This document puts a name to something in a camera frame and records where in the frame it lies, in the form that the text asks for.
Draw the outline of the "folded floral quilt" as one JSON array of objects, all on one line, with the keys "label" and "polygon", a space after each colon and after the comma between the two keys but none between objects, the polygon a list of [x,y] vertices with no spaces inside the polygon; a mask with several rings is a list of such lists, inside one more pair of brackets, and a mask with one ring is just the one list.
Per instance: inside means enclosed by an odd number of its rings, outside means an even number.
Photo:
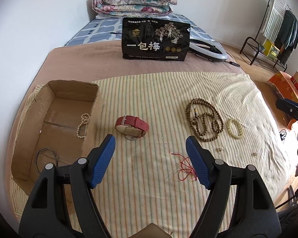
[{"label": "folded floral quilt", "polygon": [[177,0],[92,0],[94,12],[117,17],[165,16],[173,12]]}]

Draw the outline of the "blue checkered bed sheet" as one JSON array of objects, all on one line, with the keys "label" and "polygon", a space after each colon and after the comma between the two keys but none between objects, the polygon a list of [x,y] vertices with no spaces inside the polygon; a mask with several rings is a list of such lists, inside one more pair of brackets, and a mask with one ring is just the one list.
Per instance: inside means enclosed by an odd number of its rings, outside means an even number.
[{"label": "blue checkered bed sheet", "polygon": [[[175,22],[188,23],[191,25],[191,38],[205,38],[215,41],[206,31],[197,26],[190,19],[181,14],[172,13],[158,19],[171,20]],[[121,17],[99,17],[96,16],[91,22],[83,27],[73,36],[65,46],[75,46],[94,42],[117,41],[122,38]]]}]

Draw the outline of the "striped yellow bed blanket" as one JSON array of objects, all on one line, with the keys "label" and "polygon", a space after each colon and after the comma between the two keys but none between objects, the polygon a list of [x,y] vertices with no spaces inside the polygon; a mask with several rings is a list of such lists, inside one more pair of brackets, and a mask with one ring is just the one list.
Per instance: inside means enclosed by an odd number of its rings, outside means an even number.
[{"label": "striped yellow bed blanket", "polygon": [[[196,225],[208,191],[194,175],[180,172],[186,139],[193,134],[185,114],[192,99],[208,101],[224,122],[236,119],[241,123],[242,138],[235,139],[223,130],[202,147],[228,165],[253,164],[272,198],[295,171],[297,153],[285,150],[271,111],[247,74],[170,72],[92,83],[99,86],[103,101],[96,147],[108,134],[116,138],[104,178],[92,191],[113,237],[131,236],[150,223],[172,237],[188,237]],[[131,141],[116,131],[115,123],[124,115],[148,123],[144,137]],[[20,218],[28,195],[12,179],[10,197]]]}]

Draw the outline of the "brown bed cover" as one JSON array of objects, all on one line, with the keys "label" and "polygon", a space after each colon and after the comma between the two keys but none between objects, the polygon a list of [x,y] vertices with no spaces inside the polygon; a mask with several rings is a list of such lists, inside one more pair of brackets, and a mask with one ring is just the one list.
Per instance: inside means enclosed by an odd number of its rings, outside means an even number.
[{"label": "brown bed cover", "polygon": [[184,61],[126,60],[123,58],[120,41],[53,49],[26,92],[13,123],[7,149],[12,157],[12,180],[25,193],[30,193],[34,185],[29,179],[33,153],[17,153],[14,147],[26,112],[26,101],[37,85],[52,80],[91,82],[111,77],[177,71],[243,73],[241,68],[225,62],[210,62],[192,53],[188,53]]}]

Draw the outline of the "dark hanging clothes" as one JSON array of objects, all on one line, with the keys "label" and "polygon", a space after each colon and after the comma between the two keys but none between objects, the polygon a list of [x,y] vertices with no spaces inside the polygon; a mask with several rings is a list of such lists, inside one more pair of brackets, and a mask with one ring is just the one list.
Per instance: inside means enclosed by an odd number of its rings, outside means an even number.
[{"label": "dark hanging clothes", "polygon": [[285,11],[275,46],[279,49],[277,56],[279,63],[286,67],[293,51],[298,46],[298,20],[291,10]]}]

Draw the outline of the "black clothes rack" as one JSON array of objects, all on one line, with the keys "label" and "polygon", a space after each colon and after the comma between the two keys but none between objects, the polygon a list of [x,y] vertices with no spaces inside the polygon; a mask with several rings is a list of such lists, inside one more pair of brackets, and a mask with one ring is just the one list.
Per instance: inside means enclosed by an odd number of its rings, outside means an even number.
[{"label": "black clothes rack", "polygon": [[[269,0],[267,2],[265,13],[267,12],[267,9],[268,9],[268,3],[269,3]],[[245,39],[244,44],[241,47],[240,54],[245,55],[245,57],[249,60],[249,65],[253,65],[255,63],[262,64],[262,65],[269,64],[270,66],[272,66],[273,69],[280,68],[283,71],[286,71],[287,65],[286,65],[286,67],[282,66],[279,63],[277,58],[275,60],[272,60],[263,54],[263,52],[264,52],[263,45],[264,45],[266,38],[259,31],[260,31],[260,28],[264,22],[265,13],[264,13],[263,19],[261,21],[260,27],[259,27],[256,35],[249,36]]]}]

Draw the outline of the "striped hanging towel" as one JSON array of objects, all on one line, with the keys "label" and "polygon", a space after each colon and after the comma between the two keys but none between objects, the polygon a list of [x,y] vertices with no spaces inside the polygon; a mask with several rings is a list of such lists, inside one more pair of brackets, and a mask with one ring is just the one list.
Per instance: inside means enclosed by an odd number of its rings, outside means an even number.
[{"label": "striped hanging towel", "polygon": [[275,42],[287,8],[286,0],[269,0],[264,22],[259,31],[269,41]]}]

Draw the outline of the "black snack bag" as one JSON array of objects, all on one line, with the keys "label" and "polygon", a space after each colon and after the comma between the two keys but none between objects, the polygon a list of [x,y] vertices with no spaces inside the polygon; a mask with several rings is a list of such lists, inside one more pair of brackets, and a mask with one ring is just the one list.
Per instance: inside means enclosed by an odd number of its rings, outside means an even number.
[{"label": "black snack bag", "polygon": [[156,18],[122,20],[122,54],[128,60],[184,61],[191,25]]}]

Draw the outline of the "open cardboard box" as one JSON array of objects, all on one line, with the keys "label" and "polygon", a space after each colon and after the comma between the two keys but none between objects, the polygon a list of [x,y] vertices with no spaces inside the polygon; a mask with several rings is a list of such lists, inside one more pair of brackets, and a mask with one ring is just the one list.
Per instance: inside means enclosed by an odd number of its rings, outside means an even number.
[{"label": "open cardboard box", "polygon": [[29,179],[36,182],[45,164],[72,164],[96,147],[103,107],[95,83],[54,80],[26,101],[15,141],[17,153],[33,153]]}]

